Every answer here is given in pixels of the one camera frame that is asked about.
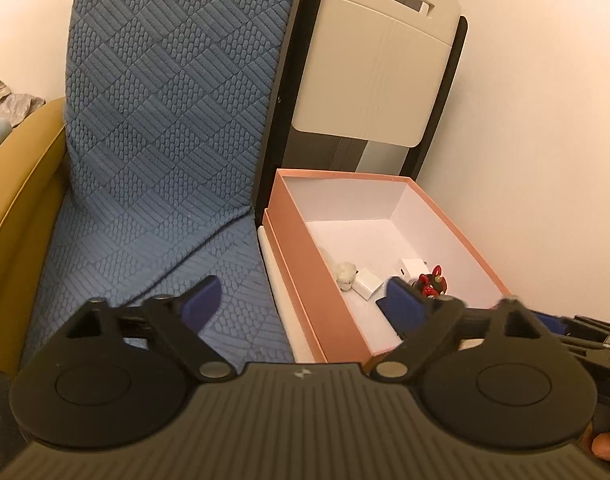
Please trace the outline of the white USB wall charger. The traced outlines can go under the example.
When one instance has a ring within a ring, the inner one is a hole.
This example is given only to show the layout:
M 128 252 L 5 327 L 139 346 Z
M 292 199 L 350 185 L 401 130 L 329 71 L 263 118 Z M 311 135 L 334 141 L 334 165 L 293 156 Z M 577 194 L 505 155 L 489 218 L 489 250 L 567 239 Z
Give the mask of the white USB wall charger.
M 352 290 L 363 300 L 370 301 L 378 296 L 383 285 L 384 281 L 382 278 L 379 278 L 371 270 L 362 268 L 355 274 Z

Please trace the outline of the blue textured seat cover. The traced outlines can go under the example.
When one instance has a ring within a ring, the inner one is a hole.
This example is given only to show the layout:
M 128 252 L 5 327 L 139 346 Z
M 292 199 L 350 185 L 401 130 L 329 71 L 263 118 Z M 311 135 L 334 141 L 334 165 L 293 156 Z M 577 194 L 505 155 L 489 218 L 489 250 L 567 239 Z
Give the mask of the blue textured seat cover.
M 73 0 L 70 186 L 23 359 L 94 297 L 223 286 L 201 338 L 235 367 L 288 363 L 252 190 L 293 0 Z

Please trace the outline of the crumpled grey cloth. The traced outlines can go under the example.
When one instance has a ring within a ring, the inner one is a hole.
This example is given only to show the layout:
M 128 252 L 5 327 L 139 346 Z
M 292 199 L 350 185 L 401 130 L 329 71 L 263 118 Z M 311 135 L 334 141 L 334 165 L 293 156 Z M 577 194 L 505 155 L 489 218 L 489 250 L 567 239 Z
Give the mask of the crumpled grey cloth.
M 0 146 L 5 142 L 14 128 L 45 103 L 46 101 L 38 96 L 12 92 L 0 80 Z

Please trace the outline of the beige air purifier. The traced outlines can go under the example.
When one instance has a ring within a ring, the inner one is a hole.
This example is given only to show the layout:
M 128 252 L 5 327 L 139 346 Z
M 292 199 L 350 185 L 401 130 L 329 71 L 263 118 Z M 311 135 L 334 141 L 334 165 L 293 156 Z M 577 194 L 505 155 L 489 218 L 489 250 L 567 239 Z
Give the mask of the beige air purifier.
M 418 177 L 467 32 L 458 0 L 320 0 L 282 165 Z

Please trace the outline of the pink cardboard box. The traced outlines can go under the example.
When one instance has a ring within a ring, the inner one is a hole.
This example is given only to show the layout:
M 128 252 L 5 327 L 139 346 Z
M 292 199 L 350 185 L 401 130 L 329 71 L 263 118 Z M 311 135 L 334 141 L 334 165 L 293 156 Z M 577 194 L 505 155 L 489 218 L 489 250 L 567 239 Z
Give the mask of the pink cardboard box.
M 448 292 L 489 308 L 509 289 L 416 182 L 383 174 L 277 171 L 261 224 L 269 238 L 314 363 L 375 364 L 401 342 L 377 305 L 399 260 L 441 266 Z M 318 247 L 371 270 L 384 285 L 365 301 L 342 292 Z

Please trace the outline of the red black dragon figurine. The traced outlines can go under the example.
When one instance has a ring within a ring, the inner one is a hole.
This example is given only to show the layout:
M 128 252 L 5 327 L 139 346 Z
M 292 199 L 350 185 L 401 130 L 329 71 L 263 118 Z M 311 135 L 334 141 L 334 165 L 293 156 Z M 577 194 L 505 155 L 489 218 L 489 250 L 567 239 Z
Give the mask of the red black dragon figurine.
M 420 274 L 413 287 L 427 298 L 446 295 L 448 285 L 442 267 L 434 266 L 431 272 Z

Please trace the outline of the tan leather sofa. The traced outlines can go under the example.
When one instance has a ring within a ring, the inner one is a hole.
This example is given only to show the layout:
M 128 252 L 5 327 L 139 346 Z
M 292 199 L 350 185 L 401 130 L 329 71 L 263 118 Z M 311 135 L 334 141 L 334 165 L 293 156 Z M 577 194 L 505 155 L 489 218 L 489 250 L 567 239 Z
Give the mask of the tan leather sofa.
M 11 376 L 69 184 L 63 107 L 40 107 L 0 147 L 0 371 Z

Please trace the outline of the small white box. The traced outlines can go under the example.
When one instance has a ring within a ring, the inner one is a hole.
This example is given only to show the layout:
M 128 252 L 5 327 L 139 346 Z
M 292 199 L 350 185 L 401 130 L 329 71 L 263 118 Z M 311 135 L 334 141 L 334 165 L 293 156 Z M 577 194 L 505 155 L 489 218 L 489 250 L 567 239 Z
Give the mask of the small white box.
M 421 274 L 429 273 L 422 258 L 402 258 L 398 263 L 399 275 L 406 281 L 414 281 Z

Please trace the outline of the black sofa side frame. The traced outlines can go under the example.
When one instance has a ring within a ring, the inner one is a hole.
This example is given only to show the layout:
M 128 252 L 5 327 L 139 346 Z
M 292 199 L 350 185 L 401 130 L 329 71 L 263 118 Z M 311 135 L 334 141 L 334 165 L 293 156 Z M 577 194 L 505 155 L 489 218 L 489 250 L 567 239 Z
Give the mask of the black sofa side frame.
M 263 222 L 276 171 L 283 166 L 321 0 L 293 0 L 280 50 L 253 190 L 255 224 Z

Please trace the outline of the white fluffy hair claw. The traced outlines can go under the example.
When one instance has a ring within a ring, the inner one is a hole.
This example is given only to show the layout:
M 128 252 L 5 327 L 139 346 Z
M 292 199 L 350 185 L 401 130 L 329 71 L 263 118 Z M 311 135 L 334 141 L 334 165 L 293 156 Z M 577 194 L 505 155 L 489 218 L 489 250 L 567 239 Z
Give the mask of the white fluffy hair claw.
M 357 268 L 354 263 L 351 262 L 337 262 L 323 247 L 318 247 L 319 252 L 322 255 L 323 260 L 326 261 L 326 265 L 334 278 L 334 281 L 339 286 L 342 292 L 348 292 L 352 289 Z

